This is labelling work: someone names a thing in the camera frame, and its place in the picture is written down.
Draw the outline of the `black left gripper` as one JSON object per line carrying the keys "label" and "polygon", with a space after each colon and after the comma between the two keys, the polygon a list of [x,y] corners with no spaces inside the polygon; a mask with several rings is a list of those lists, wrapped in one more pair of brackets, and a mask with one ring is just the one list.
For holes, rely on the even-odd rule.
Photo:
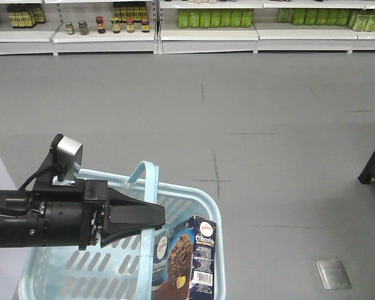
{"label": "black left gripper", "polygon": [[100,247],[165,225],[165,207],[129,197],[108,188],[106,180],[77,179],[74,185],[56,185],[38,179],[32,189],[37,213],[32,247],[77,246],[85,250],[95,240],[96,217],[105,202]]}

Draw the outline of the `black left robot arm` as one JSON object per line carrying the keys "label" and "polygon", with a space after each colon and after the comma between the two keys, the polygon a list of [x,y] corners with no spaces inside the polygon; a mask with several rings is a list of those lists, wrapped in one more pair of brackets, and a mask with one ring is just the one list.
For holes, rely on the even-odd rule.
{"label": "black left robot arm", "polygon": [[165,208],[129,197],[107,181],[0,190],[0,248],[102,248],[145,229],[161,229]]}

